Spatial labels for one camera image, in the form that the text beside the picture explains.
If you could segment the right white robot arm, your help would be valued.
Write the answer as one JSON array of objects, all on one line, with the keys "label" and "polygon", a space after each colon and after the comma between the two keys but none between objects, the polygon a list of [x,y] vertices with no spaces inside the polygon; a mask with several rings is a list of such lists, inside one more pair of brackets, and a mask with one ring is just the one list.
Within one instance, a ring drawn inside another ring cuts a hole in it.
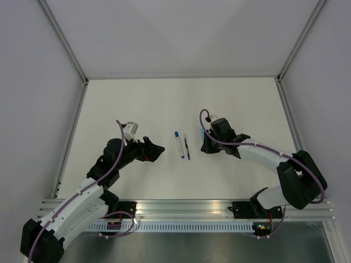
[{"label": "right white robot arm", "polygon": [[291,205],[302,210],[308,204],[320,204],[325,199],[327,182],[311,155],[300,150],[285,153],[257,142],[246,134],[237,134],[225,118],[206,118],[201,124],[201,151],[214,154],[224,151],[238,159],[256,163],[278,176],[279,184],[265,187],[250,198],[250,211],[261,218],[273,207]]}]

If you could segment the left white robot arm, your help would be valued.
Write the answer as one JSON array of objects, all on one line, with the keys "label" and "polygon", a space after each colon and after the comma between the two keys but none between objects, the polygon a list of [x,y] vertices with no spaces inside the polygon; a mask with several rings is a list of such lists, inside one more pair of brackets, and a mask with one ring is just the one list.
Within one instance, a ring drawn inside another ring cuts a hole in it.
[{"label": "left white robot arm", "polygon": [[22,229],[20,252],[29,262],[59,262],[68,246],[92,223],[119,212],[119,198],[109,188],[120,170],[134,160],[154,162],[165,151],[148,137],[142,141],[115,138],[75,192],[39,220],[30,219]]}]

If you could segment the blue capped clear pen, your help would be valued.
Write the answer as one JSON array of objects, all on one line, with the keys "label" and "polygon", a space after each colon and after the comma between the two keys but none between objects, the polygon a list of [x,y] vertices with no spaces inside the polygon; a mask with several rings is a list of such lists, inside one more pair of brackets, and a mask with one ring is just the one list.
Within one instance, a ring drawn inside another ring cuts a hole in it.
[{"label": "blue capped clear pen", "polygon": [[184,154],[184,150],[183,150],[183,147],[182,147],[182,143],[181,143],[181,140],[180,140],[180,137],[176,138],[176,142],[177,142],[177,146],[178,146],[178,150],[179,150],[179,154],[180,154],[180,157],[182,159],[185,158],[185,154]]}]

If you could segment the purple ink pen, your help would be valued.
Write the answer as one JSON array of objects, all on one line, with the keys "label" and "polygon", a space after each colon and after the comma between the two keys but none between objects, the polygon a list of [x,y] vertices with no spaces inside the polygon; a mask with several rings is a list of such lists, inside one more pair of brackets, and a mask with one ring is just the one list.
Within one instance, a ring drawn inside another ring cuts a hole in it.
[{"label": "purple ink pen", "polygon": [[187,158],[188,158],[188,160],[191,160],[187,138],[184,138],[184,145],[185,145],[185,149],[186,149]]}]

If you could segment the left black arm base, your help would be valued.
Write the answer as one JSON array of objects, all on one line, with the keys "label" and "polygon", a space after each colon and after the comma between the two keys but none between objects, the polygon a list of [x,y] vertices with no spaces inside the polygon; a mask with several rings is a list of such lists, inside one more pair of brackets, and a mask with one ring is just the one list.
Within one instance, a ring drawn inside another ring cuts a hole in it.
[{"label": "left black arm base", "polygon": [[104,191],[100,199],[107,205],[107,213],[104,218],[122,220],[130,219],[129,215],[135,217],[135,212],[137,211],[136,202],[120,201],[120,199],[110,191]]}]

